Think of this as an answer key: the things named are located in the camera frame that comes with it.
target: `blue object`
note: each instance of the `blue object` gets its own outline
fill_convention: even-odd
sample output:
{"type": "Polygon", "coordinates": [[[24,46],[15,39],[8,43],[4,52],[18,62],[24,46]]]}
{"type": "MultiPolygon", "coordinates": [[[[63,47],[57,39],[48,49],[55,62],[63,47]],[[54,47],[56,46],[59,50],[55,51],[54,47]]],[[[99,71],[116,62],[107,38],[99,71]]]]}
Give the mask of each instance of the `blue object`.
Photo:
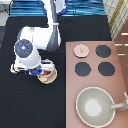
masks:
{"type": "MultiPolygon", "coordinates": [[[[68,1],[65,0],[65,5],[66,5],[66,8],[63,9],[61,12],[57,13],[57,15],[63,15],[67,12],[68,10],[68,1]]],[[[43,7],[43,10],[44,10],[44,13],[47,15],[47,10],[43,7]]]]}
{"type": "MultiPolygon", "coordinates": [[[[74,16],[75,9],[72,0],[67,0],[66,9],[58,15],[74,16]]],[[[106,15],[103,0],[74,0],[76,13],[75,16],[83,15],[106,15]]],[[[44,4],[38,0],[14,0],[11,17],[16,16],[46,16],[44,4]]]]}
{"type": "Polygon", "coordinates": [[[39,69],[39,70],[29,70],[29,73],[31,75],[40,75],[42,73],[42,69],[39,69]]]}

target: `black cable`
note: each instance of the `black cable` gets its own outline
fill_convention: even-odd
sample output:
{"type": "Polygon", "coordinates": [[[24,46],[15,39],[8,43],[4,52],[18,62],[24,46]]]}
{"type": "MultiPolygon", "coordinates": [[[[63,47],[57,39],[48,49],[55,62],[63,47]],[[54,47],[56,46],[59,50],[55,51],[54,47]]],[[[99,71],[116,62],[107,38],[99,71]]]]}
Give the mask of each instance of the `black cable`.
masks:
{"type": "Polygon", "coordinates": [[[9,9],[6,9],[5,4],[3,4],[3,3],[1,2],[2,5],[4,6],[5,10],[1,11],[0,13],[6,11],[6,12],[8,13],[8,15],[10,16],[10,10],[11,10],[10,7],[11,7],[11,3],[12,3],[12,1],[11,1],[10,4],[9,4],[9,9]]]}
{"type": "Polygon", "coordinates": [[[4,6],[4,9],[5,9],[5,10],[1,11],[0,13],[2,13],[2,12],[4,12],[4,11],[6,11],[6,12],[8,13],[8,11],[7,11],[6,7],[5,7],[5,5],[3,4],[3,2],[1,2],[1,4],[4,6]]]}
{"type": "Polygon", "coordinates": [[[61,21],[63,19],[67,19],[67,20],[70,20],[70,21],[73,21],[75,19],[75,16],[76,16],[76,5],[75,5],[75,2],[74,0],[71,0],[72,1],[72,6],[74,7],[75,11],[73,11],[73,14],[74,14],[74,17],[72,19],[68,18],[68,17],[63,17],[63,18],[60,18],[58,21],[61,21]]]}
{"type": "Polygon", "coordinates": [[[10,10],[11,10],[11,3],[13,2],[13,0],[10,2],[10,4],[9,4],[9,16],[10,16],[10,10]]]}

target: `small object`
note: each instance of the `small object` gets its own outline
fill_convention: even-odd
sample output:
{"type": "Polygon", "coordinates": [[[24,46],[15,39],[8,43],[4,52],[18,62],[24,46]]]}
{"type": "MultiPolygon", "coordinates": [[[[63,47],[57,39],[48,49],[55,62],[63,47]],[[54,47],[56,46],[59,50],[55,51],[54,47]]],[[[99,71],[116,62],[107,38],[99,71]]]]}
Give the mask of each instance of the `small object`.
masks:
{"type": "Polygon", "coordinates": [[[102,58],[106,58],[111,55],[111,49],[106,45],[99,45],[96,48],[96,54],[102,58]]]}
{"type": "Polygon", "coordinates": [[[38,79],[45,84],[52,83],[57,77],[57,70],[54,71],[44,71],[43,75],[37,75],[38,79]]]}
{"type": "Polygon", "coordinates": [[[89,49],[87,46],[80,44],[74,48],[74,54],[77,57],[86,57],[89,54],[89,49]]]}
{"type": "Polygon", "coordinates": [[[87,76],[89,75],[90,71],[91,71],[91,68],[89,64],[87,64],[86,62],[79,62],[75,66],[75,72],[79,76],[82,76],[82,77],[87,76]]]}
{"type": "Polygon", "coordinates": [[[109,62],[100,63],[98,70],[103,76],[112,76],[115,73],[114,66],[109,62]]]}

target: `white wall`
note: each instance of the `white wall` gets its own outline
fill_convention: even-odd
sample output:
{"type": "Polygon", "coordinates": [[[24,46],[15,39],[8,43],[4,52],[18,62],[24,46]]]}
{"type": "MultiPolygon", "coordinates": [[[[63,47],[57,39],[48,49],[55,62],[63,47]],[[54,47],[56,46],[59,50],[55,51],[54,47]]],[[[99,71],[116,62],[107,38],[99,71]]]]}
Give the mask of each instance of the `white wall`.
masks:
{"type": "Polygon", "coordinates": [[[128,0],[124,0],[124,2],[120,3],[121,1],[122,0],[103,0],[105,11],[106,11],[106,14],[108,17],[108,23],[111,22],[111,19],[113,17],[115,10],[118,13],[117,17],[113,18],[114,22],[113,22],[112,26],[110,25],[111,37],[113,40],[116,39],[123,24],[128,19],[128,0]]]}

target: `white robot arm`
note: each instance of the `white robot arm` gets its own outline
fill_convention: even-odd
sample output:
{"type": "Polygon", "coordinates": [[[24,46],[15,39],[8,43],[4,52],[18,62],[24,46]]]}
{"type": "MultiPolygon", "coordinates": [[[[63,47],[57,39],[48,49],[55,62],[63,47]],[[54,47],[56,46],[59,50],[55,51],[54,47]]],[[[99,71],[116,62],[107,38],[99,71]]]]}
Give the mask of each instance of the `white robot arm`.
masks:
{"type": "Polygon", "coordinates": [[[47,9],[48,28],[24,27],[18,33],[14,46],[16,55],[15,64],[11,65],[11,72],[29,71],[31,75],[43,74],[44,71],[53,71],[52,61],[41,60],[37,49],[54,51],[59,48],[61,37],[57,23],[56,5],[54,0],[42,0],[47,9]]]}

